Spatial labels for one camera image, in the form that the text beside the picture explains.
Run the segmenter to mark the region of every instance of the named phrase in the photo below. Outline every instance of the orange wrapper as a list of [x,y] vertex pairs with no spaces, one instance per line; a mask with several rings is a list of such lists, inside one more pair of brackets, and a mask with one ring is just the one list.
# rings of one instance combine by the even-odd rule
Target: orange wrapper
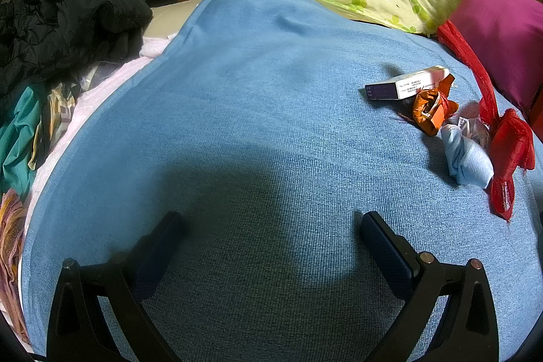
[[454,76],[449,74],[437,88],[425,89],[415,97],[413,120],[430,137],[437,135],[445,119],[458,111],[458,104],[447,99]]

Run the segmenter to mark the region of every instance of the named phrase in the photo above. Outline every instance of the white box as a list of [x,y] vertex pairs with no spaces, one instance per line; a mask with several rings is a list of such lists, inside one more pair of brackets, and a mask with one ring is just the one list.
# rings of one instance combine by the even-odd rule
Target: white box
[[402,74],[381,82],[365,86],[370,100],[402,100],[419,93],[423,89],[435,88],[449,75],[449,69],[436,65],[416,73]]

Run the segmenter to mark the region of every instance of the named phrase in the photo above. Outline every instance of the bed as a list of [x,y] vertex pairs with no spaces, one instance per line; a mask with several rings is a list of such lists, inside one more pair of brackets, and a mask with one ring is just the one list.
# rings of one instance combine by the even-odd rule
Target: bed
[[[402,305],[354,234],[354,213],[368,210],[442,262],[484,262],[500,360],[517,351],[543,310],[543,146],[535,137],[536,169],[514,174],[510,224],[492,215],[484,191],[457,186],[439,136],[363,92],[438,64],[455,75],[451,99],[472,113],[480,92],[469,68],[414,35],[433,33],[454,2],[372,2],[154,9],[144,36],[164,52],[81,98],[85,118],[37,171],[25,202],[19,283],[36,353],[46,353],[60,263],[103,262],[171,209],[194,236],[144,307],[182,360],[363,360]],[[496,97],[500,113],[511,107]],[[135,360],[102,308],[122,355]]]

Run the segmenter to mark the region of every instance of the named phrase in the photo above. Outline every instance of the screw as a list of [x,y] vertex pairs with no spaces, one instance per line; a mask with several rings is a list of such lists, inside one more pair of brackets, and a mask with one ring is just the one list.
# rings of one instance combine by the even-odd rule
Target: screw
[[471,266],[476,269],[476,270],[480,270],[483,268],[483,264],[481,261],[479,261],[477,258],[472,258],[470,259],[470,264]]
[[434,262],[434,255],[430,252],[422,252],[420,254],[420,259],[423,260],[423,263],[432,264]]
[[75,259],[73,258],[66,258],[64,262],[62,263],[62,268],[69,270],[70,267],[72,267],[75,264]]

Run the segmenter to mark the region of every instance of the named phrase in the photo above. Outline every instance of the clothing pile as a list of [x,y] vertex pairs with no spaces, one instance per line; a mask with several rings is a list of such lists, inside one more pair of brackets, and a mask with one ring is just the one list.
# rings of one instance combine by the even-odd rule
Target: clothing pile
[[21,252],[21,203],[37,168],[66,131],[78,94],[89,89],[97,64],[111,70],[137,57],[142,28],[152,16],[144,0],[0,5],[0,301],[23,340],[22,314],[13,307],[18,305],[13,269]]
[[493,212],[509,222],[515,201],[512,174],[517,167],[526,171],[536,166],[531,129],[514,108],[499,115],[490,77],[455,25],[447,20],[437,31],[439,42],[471,69],[477,81],[483,96],[477,118],[456,114],[459,106],[449,99],[454,77],[438,65],[367,84],[366,96],[398,100],[398,115],[430,137],[441,130],[449,175],[460,185],[488,187]]

